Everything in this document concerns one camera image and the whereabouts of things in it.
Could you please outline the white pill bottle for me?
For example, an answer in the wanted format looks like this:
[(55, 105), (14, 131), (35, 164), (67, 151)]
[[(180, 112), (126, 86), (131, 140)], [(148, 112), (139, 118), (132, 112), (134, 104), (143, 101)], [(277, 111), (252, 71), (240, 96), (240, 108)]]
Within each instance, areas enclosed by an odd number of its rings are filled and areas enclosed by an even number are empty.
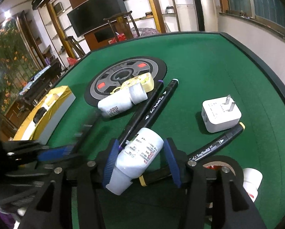
[(109, 118), (119, 115), (134, 105), (147, 100), (148, 96), (140, 83), (125, 87), (98, 102), (102, 116)]

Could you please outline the black flat television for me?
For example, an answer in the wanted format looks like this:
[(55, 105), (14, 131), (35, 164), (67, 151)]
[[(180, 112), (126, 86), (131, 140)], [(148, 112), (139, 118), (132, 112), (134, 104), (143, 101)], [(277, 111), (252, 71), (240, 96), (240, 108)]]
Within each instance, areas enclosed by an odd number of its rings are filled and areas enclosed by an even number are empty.
[(87, 0), (67, 16), (75, 34), (80, 37), (105, 25), (106, 18), (126, 11), (123, 0)]

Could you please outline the round grey table centre panel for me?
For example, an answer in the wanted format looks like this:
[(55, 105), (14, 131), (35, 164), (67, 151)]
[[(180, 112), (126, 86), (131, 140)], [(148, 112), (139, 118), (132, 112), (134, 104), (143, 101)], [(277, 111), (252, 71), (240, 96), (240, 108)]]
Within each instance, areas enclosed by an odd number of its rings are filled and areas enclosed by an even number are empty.
[(93, 77), (86, 87), (84, 99), (87, 104), (97, 107), (100, 100), (125, 81), (148, 72), (154, 81), (162, 80), (167, 73), (167, 65), (163, 60), (151, 56), (135, 56), (116, 62)]

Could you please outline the black tape roll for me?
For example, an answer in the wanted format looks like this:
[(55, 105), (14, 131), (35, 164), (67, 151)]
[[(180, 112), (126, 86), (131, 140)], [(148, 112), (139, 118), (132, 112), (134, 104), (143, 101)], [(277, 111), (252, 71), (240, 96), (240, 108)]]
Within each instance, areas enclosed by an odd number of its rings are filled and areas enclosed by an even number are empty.
[(215, 155), (207, 157), (206, 159), (200, 160), (200, 164), (205, 168), (212, 170), (218, 170), (223, 166), (228, 167), (231, 172), (237, 177), (239, 183), (243, 184), (244, 175), (240, 164), (233, 158), (223, 155)]

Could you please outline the dark wooden chair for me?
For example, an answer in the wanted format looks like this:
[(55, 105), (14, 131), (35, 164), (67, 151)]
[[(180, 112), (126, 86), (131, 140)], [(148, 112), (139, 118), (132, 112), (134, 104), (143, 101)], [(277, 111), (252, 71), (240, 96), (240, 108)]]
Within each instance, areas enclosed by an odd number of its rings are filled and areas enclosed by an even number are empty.
[(125, 39), (133, 39), (133, 34), (131, 32), (131, 27), (129, 26), (129, 22), (127, 18), (131, 19), (131, 22), (134, 26), (134, 29), (136, 31), (137, 37), (140, 37), (140, 33), (138, 30), (138, 27), (136, 26), (136, 23), (132, 17), (132, 11), (127, 11), (127, 12), (120, 12), (118, 14), (114, 14), (113, 16), (109, 17), (109, 18), (104, 18), (103, 20), (106, 21), (113, 34), (114, 34), (114, 38), (116, 40), (116, 42), (120, 42), (120, 39), (118, 38), (119, 33), (117, 31), (115, 31), (114, 27), (113, 27), (113, 22), (115, 22), (118, 26), (118, 28), (121, 30), (121, 33), (124, 34)]

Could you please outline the white power adapter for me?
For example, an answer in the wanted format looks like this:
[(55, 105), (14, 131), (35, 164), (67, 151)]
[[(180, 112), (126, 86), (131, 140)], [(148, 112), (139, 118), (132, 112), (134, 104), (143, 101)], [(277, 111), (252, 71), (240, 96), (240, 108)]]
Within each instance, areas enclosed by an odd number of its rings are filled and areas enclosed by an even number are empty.
[(235, 126), (242, 113), (231, 95), (205, 100), (202, 103), (201, 116), (209, 133), (224, 131)]

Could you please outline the black marker yellow cap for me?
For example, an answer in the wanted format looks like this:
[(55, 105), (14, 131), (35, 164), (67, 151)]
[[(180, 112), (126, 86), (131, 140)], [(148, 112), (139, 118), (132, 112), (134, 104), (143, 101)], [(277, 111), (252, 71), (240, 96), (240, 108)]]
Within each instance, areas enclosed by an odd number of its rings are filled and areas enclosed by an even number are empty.
[[(214, 155), (215, 153), (229, 145), (234, 139), (236, 139), (240, 134), (242, 134), (244, 130), (245, 125), (242, 122), (237, 123), (234, 127), (228, 129), (226, 132), (218, 136), (210, 143), (187, 155), (188, 160), (199, 162)], [(170, 175), (171, 170), (170, 167), (167, 165), (156, 171), (141, 175), (139, 177), (139, 182), (143, 187), (146, 187)]]

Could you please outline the black marker pen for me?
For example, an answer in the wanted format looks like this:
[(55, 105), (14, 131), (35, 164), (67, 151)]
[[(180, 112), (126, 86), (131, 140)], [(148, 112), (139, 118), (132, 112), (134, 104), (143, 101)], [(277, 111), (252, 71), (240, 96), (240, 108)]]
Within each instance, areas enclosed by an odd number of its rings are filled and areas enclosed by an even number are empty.
[(178, 79), (172, 79), (168, 86), (165, 87), (163, 93), (159, 95), (157, 101), (151, 106), (149, 111), (144, 115), (142, 120), (138, 123), (137, 127), (132, 132), (130, 138), (134, 137), (141, 128), (151, 128), (161, 112), (170, 101), (179, 85)]

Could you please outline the black side table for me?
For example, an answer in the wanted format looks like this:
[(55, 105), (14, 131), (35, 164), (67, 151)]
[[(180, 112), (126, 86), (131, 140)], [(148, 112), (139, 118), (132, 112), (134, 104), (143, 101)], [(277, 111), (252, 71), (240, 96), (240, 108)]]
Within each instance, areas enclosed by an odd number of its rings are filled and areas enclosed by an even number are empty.
[(26, 103), (31, 104), (45, 91), (53, 79), (60, 76), (61, 71), (62, 67), (59, 61), (48, 65), (28, 81), (27, 85), (19, 92), (19, 99), (23, 99)]

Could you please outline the red plastic bag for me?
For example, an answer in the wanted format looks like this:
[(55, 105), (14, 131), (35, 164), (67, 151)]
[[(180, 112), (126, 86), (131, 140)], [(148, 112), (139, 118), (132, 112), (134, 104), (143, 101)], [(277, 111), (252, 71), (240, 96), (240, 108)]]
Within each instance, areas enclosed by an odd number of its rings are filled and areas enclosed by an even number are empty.
[(113, 37), (111, 40), (108, 41), (108, 43), (109, 44), (114, 44), (114, 43), (126, 40), (126, 36), (123, 33), (122, 34), (118, 34), (116, 37), (117, 37), (118, 40), (116, 40), (116, 38)]

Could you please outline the yellow-rimmed white storage box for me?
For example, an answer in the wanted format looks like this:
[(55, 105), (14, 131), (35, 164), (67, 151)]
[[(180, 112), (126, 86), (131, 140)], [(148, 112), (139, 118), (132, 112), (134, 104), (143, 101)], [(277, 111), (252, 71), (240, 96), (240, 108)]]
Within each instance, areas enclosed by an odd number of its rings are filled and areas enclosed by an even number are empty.
[[(48, 143), (55, 128), (66, 114), (67, 110), (75, 101), (76, 97), (69, 86), (60, 86), (51, 89), (41, 101), (32, 109), (24, 122), (17, 130), (14, 141), (37, 140), (42, 144)], [(41, 118), (37, 125), (33, 118), (37, 110), (41, 107), (47, 109), (47, 112)]]

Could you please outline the white bottle printed label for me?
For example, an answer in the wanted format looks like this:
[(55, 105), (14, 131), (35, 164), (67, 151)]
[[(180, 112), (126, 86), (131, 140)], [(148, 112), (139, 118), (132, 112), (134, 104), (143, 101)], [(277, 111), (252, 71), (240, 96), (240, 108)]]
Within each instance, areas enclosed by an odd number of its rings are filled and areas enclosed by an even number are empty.
[(139, 178), (163, 148), (164, 140), (154, 131), (141, 128), (118, 154), (110, 181), (105, 188), (121, 195)]

